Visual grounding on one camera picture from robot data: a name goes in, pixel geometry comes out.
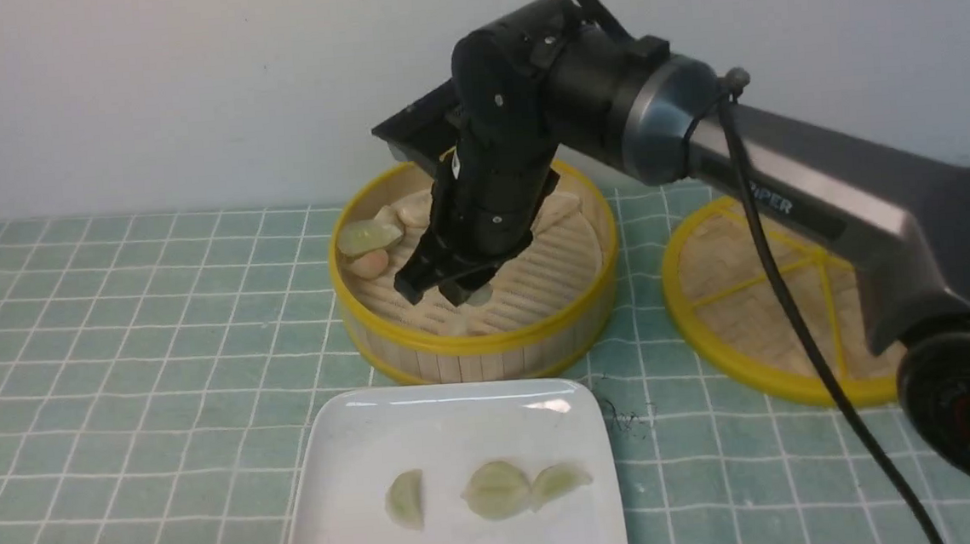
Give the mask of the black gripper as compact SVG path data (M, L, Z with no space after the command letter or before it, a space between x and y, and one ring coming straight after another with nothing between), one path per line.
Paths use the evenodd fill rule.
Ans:
M459 127L452 162L435 175L430 229L393 279L412 306L437 286L453 306L468 303L530 244L533 219L558 180L549 135L473 117Z

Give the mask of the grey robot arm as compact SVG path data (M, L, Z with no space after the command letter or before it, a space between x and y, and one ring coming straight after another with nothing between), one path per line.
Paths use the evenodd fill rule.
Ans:
M599 0L536 0L469 33L449 80L371 131L434 182L393 286L464 303L527 249L560 146L648 186L693 177L851 263L870 353L904 345L910 424L970 475L970 167L742 106L747 83L630 36Z

